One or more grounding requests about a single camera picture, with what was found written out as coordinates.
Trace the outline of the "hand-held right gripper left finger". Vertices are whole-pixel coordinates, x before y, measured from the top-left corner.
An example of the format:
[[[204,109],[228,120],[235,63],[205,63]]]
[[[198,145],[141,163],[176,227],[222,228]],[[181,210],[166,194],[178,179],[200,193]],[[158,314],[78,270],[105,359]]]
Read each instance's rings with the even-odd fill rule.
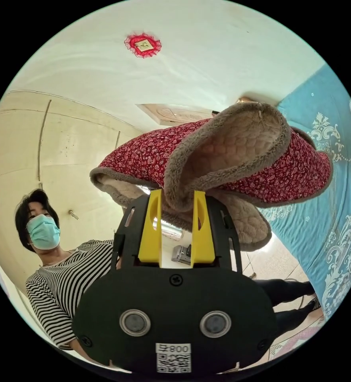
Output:
[[[162,265],[161,198],[162,191],[160,189],[151,191],[138,253],[138,259],[141,263],[159,268]]]

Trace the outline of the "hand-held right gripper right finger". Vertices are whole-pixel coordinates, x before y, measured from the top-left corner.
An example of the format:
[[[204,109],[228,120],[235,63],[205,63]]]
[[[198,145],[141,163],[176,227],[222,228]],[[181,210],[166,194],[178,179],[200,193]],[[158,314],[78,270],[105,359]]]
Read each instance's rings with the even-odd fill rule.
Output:
[[[190,266],[210,265],[215,260],[206,193],[194,192]]]

